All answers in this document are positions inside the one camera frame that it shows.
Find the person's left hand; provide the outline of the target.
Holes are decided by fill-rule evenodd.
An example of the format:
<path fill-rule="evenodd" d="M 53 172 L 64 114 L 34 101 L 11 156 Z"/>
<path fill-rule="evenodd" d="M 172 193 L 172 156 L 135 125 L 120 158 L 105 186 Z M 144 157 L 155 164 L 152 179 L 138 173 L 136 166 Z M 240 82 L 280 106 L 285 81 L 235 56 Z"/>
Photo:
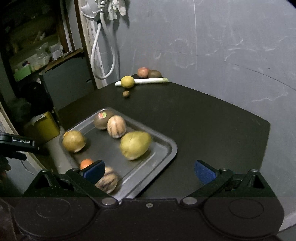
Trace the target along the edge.
<path fill-rule="evenodd" d="M 0 160 L 0 181 L 2 182 L 6 178 L 6 172 L 11 170 L 11 166 L 7 158 L 1 157 Z"/>

